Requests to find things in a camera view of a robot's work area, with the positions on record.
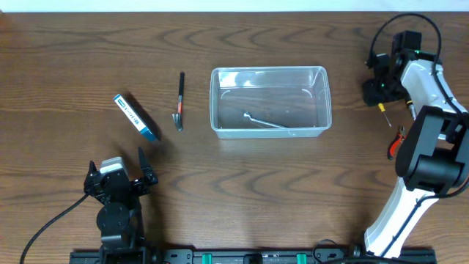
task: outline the yellow-handled screwdriver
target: yellow-handled screwdriver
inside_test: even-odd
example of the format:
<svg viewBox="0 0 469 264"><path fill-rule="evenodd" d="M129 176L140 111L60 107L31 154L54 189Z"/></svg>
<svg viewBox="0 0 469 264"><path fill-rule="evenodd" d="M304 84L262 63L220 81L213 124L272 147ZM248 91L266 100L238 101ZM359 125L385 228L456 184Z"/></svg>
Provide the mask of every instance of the yellow-handled screwdriver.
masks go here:
<svg viewBox="0 0 469 264"><path fill-rule="evenodd" d="M384 108L384 105L382 103L378 103L378 107L380 108L381 112L384 114L384 117L386 118L386 121L388 121L388 125L390 128L392 128L393 126L391 125L391 122L389 122L389 119L388 117L386 116L386 109Z"/></svg>

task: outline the red tool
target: red tool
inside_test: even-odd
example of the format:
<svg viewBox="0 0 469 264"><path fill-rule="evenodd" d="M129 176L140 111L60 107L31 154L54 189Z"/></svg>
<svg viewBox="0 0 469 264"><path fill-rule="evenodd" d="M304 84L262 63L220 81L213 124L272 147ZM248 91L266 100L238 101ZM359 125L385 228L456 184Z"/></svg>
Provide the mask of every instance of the red tool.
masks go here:
<svg viewBox="0 0 469 264"><path fill-rule="evenodd" d="M399 126L399 130L397 131L396 138L391 142L388 148L388 160L392 161L395 154L397 147L402 144L405 139L405 128L403 126Z"/></svg>
<svg viewBox="0 0 469 264"><path fill-rule="evenodd" d="M184 93L184 72L181 72L179 77L179 96L177 100L177 113L173 114L174 124L176 129L182 131L182 94Z"/></svg>

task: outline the blue label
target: blue label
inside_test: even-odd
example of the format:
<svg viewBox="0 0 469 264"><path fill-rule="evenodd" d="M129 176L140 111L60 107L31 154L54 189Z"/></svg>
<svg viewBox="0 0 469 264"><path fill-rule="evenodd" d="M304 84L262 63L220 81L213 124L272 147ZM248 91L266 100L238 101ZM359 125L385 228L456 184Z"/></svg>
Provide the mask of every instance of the blue label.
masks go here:
<svg viewBox="0 0 469 264"><path fill-rule="evenodd" d="M124 102L122 102L122 100L119 99L119 100L117 100L117 101L119 102L119 104L120 104L122 107L125 107L125 104L124 104Z"/></svg>

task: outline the table surface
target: table surface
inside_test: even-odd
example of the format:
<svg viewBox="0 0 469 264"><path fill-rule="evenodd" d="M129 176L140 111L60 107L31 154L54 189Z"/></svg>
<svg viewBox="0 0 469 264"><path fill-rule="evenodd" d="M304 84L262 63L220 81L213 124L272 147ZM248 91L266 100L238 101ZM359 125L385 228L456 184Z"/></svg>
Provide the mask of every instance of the table surface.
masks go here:
<svg viewBox="0 0 469 264"><path fill-rule="evenodd" d="M147 237L212 248L311 248L352 243L377 218L396 174L386 158L403 102L390 103L388 128L361 98L372 77L363 62L392 13L75 13L3 14L0 21L0 262L17 263L47 221L83 195L89 160L122 156L140 177L142 146L159 184L141 198ZM446 81L469 105L469 17L429 14L440 27ZM393 34L424 33L417 18ZM210 73L216 67L322 65L332 127L316 139L220 140L210 127ZM184 131L177 132L179 72L185 71ZM150 144L112 98L129 92L163 132ZM442 263L469 262L469 196L439 201L408 246L433 246ZM49 227L27 263L67 263L74 249L96 249L101 204L88 198Z"/></svg>

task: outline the transparent bin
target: transparent bin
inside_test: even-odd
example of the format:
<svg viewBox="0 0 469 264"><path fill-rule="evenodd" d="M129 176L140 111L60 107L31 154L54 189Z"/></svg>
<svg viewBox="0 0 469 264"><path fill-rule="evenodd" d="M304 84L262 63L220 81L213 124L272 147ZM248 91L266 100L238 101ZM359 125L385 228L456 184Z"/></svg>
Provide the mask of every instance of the transparent bin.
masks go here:
<svg viewBox="0 0 469 264"><path fill-rule="evenodd" d="M249 120L246 112L286 128ZM210 82L210 123L220 139L319 136L332 125L325 68L216 68Z"/></svg>

